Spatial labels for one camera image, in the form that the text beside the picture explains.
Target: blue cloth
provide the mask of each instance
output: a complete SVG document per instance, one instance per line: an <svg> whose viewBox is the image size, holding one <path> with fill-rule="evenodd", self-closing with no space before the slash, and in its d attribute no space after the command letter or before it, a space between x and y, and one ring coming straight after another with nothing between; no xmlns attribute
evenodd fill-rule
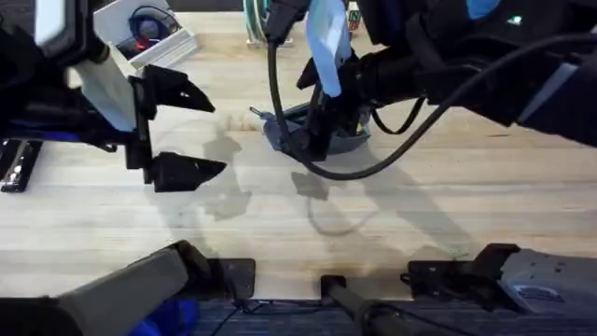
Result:
<svg viewBox="0 0 597 336"><path fill-rule="evenodd" d="M482 19L491 13L499 3L500 0L466 0L468 16L472 20Z"/></svg>
<svg viewBox="0 0 597 336"><path fill-rule="evenodd" d="M169 300L139 323L129 336L188 336L199 321L194 300Z"/></svg>

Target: black mount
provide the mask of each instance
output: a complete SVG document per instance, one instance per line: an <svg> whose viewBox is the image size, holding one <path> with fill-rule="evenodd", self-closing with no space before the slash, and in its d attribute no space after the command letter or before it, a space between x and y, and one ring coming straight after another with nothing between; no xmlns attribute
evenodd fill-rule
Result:
<svg viewBox="0 0 597 336"><path fill-rule="evenodd" d="M157 105L214 112L207 96L188 80L186 74L148 65L142 76L129 77L135 95L137 128L125 144L128 169L143 169L146 184L156 192L192 191L225 168L219 161L191 158L172 152L153 157L148 121L157 114Z"/></svg>
<svg viewBox="0 0 597 336"><path fill-rule="evenodd" d="M487 311L522 309L500 288L502 265L521 249L510 244L489 244L473 261L411 261L401 276L413 299L472 301Z"/></svg>

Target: gray object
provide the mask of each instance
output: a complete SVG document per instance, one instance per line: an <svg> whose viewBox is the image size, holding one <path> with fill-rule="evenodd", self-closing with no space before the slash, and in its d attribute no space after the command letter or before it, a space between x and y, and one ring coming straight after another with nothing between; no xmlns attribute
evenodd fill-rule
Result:
<svg viewBox="0 0 597 336"><path fill-rule="evenodd" d="M187 281L178 252L166 249L58 299L83 335L126 335Z"/></svg>
<svg viewBox="0 0 597 336"><path fill-rule="evenodd" d="M306 111L309 108L309 104L297 105L289 108L285 111L286 125L288 125L288 131L291 133L298 130L302 125L300 122L294 120L301 119L306 115ZM257 114L261 119L265 120L263 125L263 133L270 141L271 147L274 150L282 150L282 134L280 126L276 121L276 116L270 112L261 112L254 107L250 107L251 112ZM371 137L368 126L365 123L363 126L363 133L357 136L342 137L334 135L329 145L327 154L337 155L348 153L361 146L363 146L367 140Z"/></svg>
<svg viewBox="0 0 597 336"><path fill-rule="evenodd" d="M522 249L513 253L501 270L499 285L525 310L597 315L597 259Z"/></svg>

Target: black robotic claw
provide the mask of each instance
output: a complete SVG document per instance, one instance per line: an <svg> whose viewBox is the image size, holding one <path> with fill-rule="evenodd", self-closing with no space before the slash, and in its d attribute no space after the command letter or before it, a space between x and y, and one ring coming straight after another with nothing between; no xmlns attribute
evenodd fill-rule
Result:
<svg viewBox="0 0 597 336"><path fill-rule="evenodd" d="M226 168L224 162L161 152L150 170L156 192L193 191Z"/></svg>
<svg viewBox="0 0 597 336"><path fill-rule="evenodd" d="M169 105L214 112L215 107L203 91L188 80L188 75L147 65L142 79L151 88L156 105Z"/></svg>

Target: sticker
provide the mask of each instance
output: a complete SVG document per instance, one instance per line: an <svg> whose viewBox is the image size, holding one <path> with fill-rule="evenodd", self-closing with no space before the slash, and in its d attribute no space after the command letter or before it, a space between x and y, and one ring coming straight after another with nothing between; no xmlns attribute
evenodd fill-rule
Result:
<svg viewBox="0 0 597 336"><path fill-rule="evenodd" d="M549 287L517 285L514 290L524 300L541 300L564 303L564 300L556 290Z"/></svg>

